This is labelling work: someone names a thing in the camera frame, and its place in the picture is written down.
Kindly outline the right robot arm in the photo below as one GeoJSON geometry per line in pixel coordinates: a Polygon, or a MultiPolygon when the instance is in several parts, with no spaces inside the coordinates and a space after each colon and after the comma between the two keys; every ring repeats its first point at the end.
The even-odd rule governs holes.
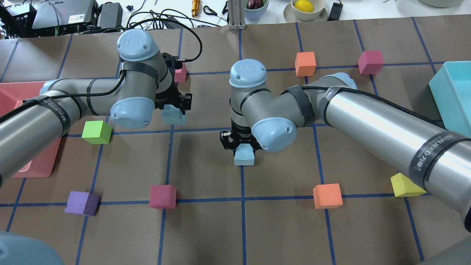
{"type": "Polygon", "coordinates": [[[275,96],[266,85],[266,67],[242,59],[230,70],[231,130],[221,131],[225,149],[248,144],[255,152],[278,152],[297,129],[322,120],[350,137],[413,183],[461,214],[470,230],[470,138],[372,93],[358,90],[345,73],[275,96]]]}

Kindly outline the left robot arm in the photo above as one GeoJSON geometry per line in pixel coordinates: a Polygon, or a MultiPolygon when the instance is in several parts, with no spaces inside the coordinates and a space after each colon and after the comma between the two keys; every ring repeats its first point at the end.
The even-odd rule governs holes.
{"type": "Polygon", "coordinates": [[[84,116],[109,116],[118,126],[145,128],[155,109],[191,109],[193,96],[182,94],[168,66],[174,56],[161,53],[150,33],[129,29],[116,44],[118,79],[57,79],[36,97],[25,99],[1,117],[1,183],[9,180],[84,116]]]}

